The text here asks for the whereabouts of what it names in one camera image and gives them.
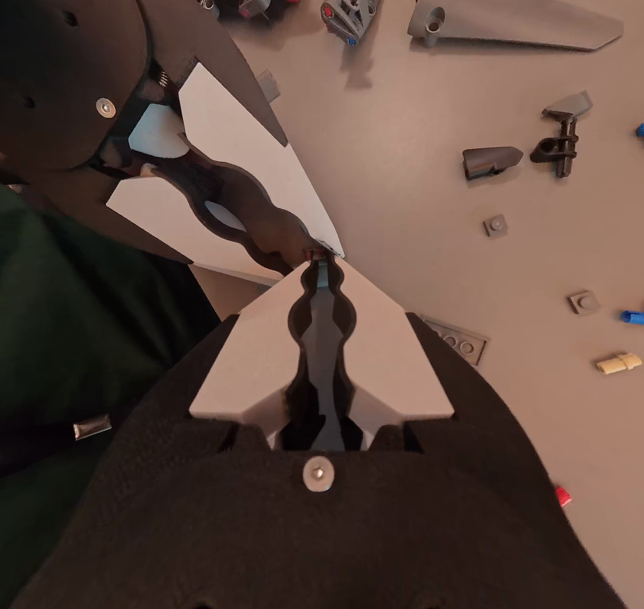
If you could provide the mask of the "dark grey curved lego slope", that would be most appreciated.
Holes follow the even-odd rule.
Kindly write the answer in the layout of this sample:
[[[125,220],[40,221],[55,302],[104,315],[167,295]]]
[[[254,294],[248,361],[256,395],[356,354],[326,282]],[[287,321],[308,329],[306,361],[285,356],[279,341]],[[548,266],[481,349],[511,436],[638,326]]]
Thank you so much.
[[[494,177],[518,165],[523,156],[521,150],[512,146],[464,149],[464,176],[467,181]]]

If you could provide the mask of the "grey rectangular lego plate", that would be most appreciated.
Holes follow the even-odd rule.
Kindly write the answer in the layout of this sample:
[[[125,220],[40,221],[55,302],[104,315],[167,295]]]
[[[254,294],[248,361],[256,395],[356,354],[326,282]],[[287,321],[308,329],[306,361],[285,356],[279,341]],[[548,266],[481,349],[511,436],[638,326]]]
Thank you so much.
[[[443,323],[426,315],[419,315],[419,317],[465,361],[475,369],[480,367],[482,358],[489,345],[489,339],[487,337],[451,324]]]

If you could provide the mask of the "black lego connector grey tile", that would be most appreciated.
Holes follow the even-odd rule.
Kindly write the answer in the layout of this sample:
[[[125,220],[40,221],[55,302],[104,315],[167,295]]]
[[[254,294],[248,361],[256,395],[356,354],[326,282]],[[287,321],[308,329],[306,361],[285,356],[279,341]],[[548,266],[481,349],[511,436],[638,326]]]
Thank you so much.
[[[568,178],[577,155],[577,123],[592,106],[592,100],[586,90],[546,106],[542,116],[559,124],[559,134],[541,140],[530,154],[530,160],[533,163],[551,163],[558,179]]]

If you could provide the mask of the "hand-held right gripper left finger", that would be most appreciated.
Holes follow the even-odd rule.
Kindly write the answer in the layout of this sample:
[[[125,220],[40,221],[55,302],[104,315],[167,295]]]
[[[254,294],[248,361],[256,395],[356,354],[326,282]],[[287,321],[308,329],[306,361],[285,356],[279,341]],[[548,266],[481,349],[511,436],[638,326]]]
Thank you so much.
[[[193,402],[196,419],[257,426],[270,438],[309,447],[318,434],[318,394],[309,378],[303,335],[318,261],[304,262],[242,309]]]

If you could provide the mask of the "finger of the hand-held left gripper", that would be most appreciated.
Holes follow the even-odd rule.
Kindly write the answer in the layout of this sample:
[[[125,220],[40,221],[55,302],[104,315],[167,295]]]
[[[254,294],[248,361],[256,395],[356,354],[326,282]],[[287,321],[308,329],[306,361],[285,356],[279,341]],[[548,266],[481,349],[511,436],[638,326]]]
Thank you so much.
[[[107,207],[193,265],[277,283],[307,259],[309,235],[258,184],[233,170],[162,168],[123,179]]]
[[[149,104],[128,136],[128,153],[141,162],[136,178],[179,170],[233,170],[255,181],[270,202],[292,214],[309,235],[309,248],[344,258],[338,233],[292,146],[283,144],[202,64],[178,92],[179,108]]]

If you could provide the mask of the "large grey lego wing panel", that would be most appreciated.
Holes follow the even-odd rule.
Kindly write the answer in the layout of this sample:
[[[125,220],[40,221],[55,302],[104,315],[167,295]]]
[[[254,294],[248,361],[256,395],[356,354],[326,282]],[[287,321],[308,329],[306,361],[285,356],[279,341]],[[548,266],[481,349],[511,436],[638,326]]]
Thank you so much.
[[[559,0],[418,0],[407,34],[594,52],[624,35],[624,22]]]

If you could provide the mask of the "small grey lego assembly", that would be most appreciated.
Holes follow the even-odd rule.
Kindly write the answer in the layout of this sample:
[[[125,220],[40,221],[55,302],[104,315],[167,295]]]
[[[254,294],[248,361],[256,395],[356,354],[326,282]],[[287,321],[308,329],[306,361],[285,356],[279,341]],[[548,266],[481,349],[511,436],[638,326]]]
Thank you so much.
[[[318,278],[317,278],[317,287],[322,289],[328,289],[328,261],[331,258],[331,252],[326,250],[326,248],[306,248],[304,250],[305,259],[310,262],[317,262],[318,267]]]

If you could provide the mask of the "grey lego engine panel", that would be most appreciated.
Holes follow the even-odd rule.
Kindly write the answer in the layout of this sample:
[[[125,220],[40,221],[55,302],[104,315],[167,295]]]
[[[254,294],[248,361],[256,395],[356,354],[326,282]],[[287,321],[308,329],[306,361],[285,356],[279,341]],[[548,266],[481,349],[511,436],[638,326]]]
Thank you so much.
[[[331,34],[355,47],[365,36],[379,3],[380,0],[324,0],[320,14]]]

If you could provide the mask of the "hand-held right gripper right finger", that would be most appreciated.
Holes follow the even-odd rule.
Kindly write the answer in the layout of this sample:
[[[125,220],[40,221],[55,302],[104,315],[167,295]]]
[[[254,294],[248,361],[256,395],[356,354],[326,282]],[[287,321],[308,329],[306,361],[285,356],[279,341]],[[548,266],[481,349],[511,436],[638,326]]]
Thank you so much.
[[[333,396],[345,449],[367,449],[383,426],[449,419],[454,408],[407,313],[346,261],[327,263],[341,333]]]

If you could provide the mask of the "tan lego pin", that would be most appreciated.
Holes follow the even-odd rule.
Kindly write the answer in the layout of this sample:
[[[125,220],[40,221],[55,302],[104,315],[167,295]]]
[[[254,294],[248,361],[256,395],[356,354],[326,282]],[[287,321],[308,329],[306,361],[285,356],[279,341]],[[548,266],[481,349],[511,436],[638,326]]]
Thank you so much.
[[[603,375],[613,375],[631,371],[643,365],[643,359],[635,353],[621,353],[596,363],[597,370]]]

